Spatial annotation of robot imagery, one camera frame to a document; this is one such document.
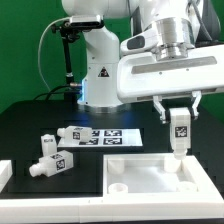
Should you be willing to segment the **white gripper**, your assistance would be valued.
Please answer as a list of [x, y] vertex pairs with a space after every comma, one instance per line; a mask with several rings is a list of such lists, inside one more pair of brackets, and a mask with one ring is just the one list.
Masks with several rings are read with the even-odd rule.
[[224, 92], [224, 45], [196, 48], [188, 57], [157, 61], [150, 52], [123, 57], [117, 70], [117, 95], [123, 103], [151, 101], [167, 123], [163, 99], [190, 96], [192, 118], [202, 94]]

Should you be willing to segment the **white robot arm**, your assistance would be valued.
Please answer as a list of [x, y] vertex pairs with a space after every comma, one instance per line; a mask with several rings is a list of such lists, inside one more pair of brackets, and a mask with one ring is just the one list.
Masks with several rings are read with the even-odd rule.
[[61, 0], [68, 26], [84, 35], [87, 74], [78, 104], [95, 111], [224, 92], [224, 44], [196, 45], [204, 0]]

